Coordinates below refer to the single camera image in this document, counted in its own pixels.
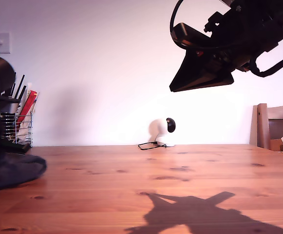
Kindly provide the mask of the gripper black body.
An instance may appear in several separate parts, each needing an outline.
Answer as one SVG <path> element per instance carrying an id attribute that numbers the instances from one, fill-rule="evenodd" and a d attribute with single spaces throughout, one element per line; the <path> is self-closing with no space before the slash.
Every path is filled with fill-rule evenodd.
<path id="1" fill-rule="evenodd" d="M 283 39 L 283 4 L 232 4 L 215 12 L 204 28 L 211 32 L 212 51 L 205 68 L 210 73 L 244 71 L 255 55 L 275 48 Z"/>
<path id="2" fill-rule="evenodd" d="M 25 154 L 31 143 L 20 139 L 15 114 L 0 114 L 0 151 Z"/>

